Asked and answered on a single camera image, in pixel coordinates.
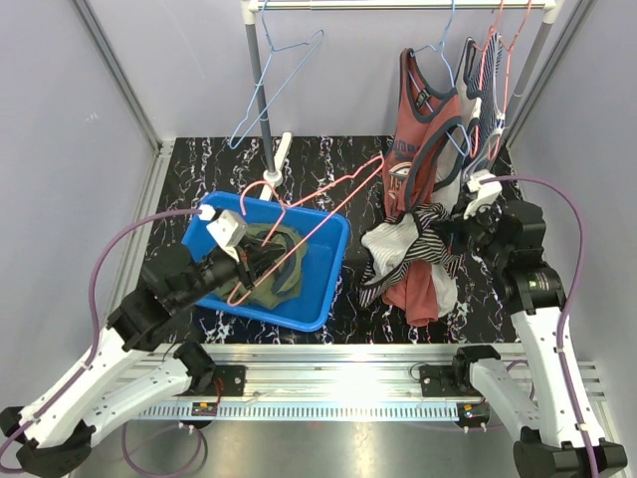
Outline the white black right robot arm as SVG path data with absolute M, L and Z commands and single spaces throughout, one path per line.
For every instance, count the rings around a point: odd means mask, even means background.
M 510 375 L 492 346 L 468 346 L 452 360 L 451 383 L 487 400 L 514 442 L 522 477 L 611 477 L 628 464 L 622 445 L 597 421 L 581 378 L 568 328 L 566 293 L 543 259 L 540 207 L 512 201 L 499 217 L 487 206 L 468 218 L 435 223 L 456 250 L 479 255 L 525 351 L 531 391 Z

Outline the black white striped tank top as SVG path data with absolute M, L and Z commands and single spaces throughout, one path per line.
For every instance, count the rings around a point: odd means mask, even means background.
M 369 306 L 404 279 L 417 261 L 443 268 L 436 285 L 454 285 L 462 258 L 450 252 L 435 230 L 449 218 L 439 203 L 418 205 L 410 212 L 386 217 L 363 233 L 360 242 L 369 253 L 369 262 L 358 287 L 359 305 Z

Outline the green graphic tank top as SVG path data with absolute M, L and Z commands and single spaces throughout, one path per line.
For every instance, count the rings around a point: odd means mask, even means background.
M 302 236 L 296 229 L 280 225 L 271 237 L 269 245 L 282 245 L 285 252 L 288 252 L 301 240 Z M 245 303 L 273 310 L 281 303 L 296 298 L 302 288 L 302 266 L 307 252 L 307 244 L 300 246 L 281 267 L 249 295 Z

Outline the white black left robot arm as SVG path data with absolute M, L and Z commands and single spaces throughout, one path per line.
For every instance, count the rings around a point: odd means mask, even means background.
M 163 343 L 196 302 L 226 285 L 254 288 L 285 254 L 282 245 L 262 245 L 258 239 L 242 239 L 234 255 L 216 247 L 200 259 L 183 244 L 162 247 L 142 267 L 137 287 L 110 313 L 78 367 L 33 404 L 2 411 L 1 430 L 8 441 L 19 443 L 22 471 L 63 477 L 153 403 L 182 393 L 202 395 L 217 386 L 213 359 L 201 345 L 186 342 L 149 374 L 107 392 Z

